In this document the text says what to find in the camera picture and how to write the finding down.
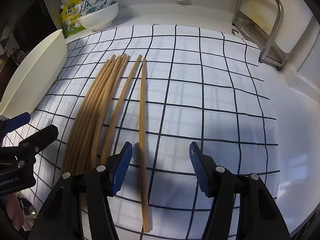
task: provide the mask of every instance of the checkered tablecloth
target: checkered tablecloth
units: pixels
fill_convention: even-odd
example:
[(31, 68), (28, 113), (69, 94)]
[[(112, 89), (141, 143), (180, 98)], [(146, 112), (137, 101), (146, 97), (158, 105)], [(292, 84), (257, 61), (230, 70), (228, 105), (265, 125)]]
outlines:
[[(188, 148), (196, 141), (204, 154), (235, 174), (255, 172), (274, 198), (279, 184), (276, 119), (259, 75), (256, 45), (212, 30), (181, 25), (135, 25), (96, 32), (68, 44), (68, 59), (30, 124), (7, 135), (17, 145), (49, 124), (59, 137), (36, 156), (37, 183), (24, 193), (41, 208), (59, 179), (74, 118), (103, 63), (112, 54), (131, 56), (101, 133), (139, 54), (147, 59), (146, 146), (151, 232), (143, 233), (139, 189), (139, 99), (141, 64), (117, 123), (114, 154), (126, 141), (133, 157), (121, 191), (109, 204), (120, 240), (200, 239), (212, 199), (200, 191)], [(84, 236), (91, 239), (87, 210)], [(239, 196), (235, 198), (229, 239), (235, 239)]]

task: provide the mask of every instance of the food package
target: food package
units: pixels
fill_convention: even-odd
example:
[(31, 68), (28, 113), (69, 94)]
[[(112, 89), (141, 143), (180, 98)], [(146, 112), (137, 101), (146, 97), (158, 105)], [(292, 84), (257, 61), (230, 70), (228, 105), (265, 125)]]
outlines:
[(101, 10), (113, 4), (113, 0), (85, 0), (79, 3), (76, 7), (80, 16)]
[(79, 22), (80, 15), (76, 6), (81, 2), (82, 0), (69, 0), (63, 7), (61, 18), (67, 37), (85, 29)]

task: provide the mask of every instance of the black clamp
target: black clamp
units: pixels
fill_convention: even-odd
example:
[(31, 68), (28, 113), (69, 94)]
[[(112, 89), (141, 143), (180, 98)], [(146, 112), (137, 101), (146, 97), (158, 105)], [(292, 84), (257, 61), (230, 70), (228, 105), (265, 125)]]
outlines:
[(119, 240), (108, 204), (121, 189), (132, 158), (132, 144), (126, 142), (117, 155), (84, 175), (65, 172), (44, 202), (28, 240), (82, 240), (80, 194), (87, 193), (92, 240)]
[[(0, 121), (0, 142), (7, 133), (29, 123), (30, 114), (24, 113), (12, 119)], [(44, 150), (58, 137), (58, 128), (49, 125), (22, 140), (16, 147), (0, 147), (0, 196), (5, 196), (36, 184), (33, 176), (35, 155)], [(0, 232), (3, 239), (22, 240), (28, 232), (17, 231), (8, 217), (6, 206), (0, 201)]]
[(214, 197), (202, 240), (228, 239), (234, 194), (240, 194), (236, 240), (291, 239), (281, 212), (257, 174), (232, 174), (202, 154), (196, 142), (190, 144), (189, 155), (201, 191)]

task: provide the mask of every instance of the blue gripper pad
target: blue gripper pad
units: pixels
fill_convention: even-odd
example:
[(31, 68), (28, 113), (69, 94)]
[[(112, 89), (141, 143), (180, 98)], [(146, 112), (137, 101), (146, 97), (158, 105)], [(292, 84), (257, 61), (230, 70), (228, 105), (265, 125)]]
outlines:
[(202, 155), (196, 142), (192, 142), (189, 147), (189, 156), (195, 171), (200, 189), (206, 196), (209, 194), (209, 179), (204, 164), (199, 155)]
[(29, 123), (31, 120), (31, 116), (28, 112), (25, 112), (23, 114), (19, 114), (14, 118), (9, 119), (6, 121), (4, 126), (4, 132), (10, 133), (19, 127), (22, 127), (23, 125)]
[(130, 142), (126, 142), (121, 150), (121, 152), (117, 155), (113, 155), (112, 157), (119, 158), (116, 163), (114, 163), (111, 171), (110, 171), (110, 177), (111, 177), (111, 193), (115, 195), (119, 190), (121, 190), (122, 183), (124, 181), (124, 176), (127, 173), (129, 163), (132, 158), (132, 144)]

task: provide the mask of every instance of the ceramic bowl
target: ceramic bowl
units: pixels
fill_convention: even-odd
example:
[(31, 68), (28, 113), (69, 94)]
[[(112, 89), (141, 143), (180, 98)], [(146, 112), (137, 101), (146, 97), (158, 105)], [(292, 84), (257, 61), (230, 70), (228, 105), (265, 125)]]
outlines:
[(68, 56), (62, 30), (51, 33), (21, 62), (0, 102), (0, 114), (12, 118), (31, 114), (57, 79)]
[(118, 2), (99, 11), (79, 17), (79, 22), (86, 29), (100, 31), (109, 27), (119, 11)]

